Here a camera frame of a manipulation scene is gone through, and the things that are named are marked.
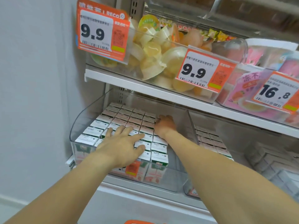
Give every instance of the sign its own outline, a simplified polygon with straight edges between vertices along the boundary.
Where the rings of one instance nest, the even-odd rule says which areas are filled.
[[[123,62],[130,22],[125,11],[90,0],[77,1],[79,49]]]
[[[236,63],[188,48],[177,79],[219,93]]]
[[[132,164],[128,165],[126,167],[126,174],[132,175],[134,177],[137,176],[139,167],[140,167],[141,162],[140,161],[135,161]]]
[[[299,80],[273,71],[252,100],[294,113],[299,109]]]

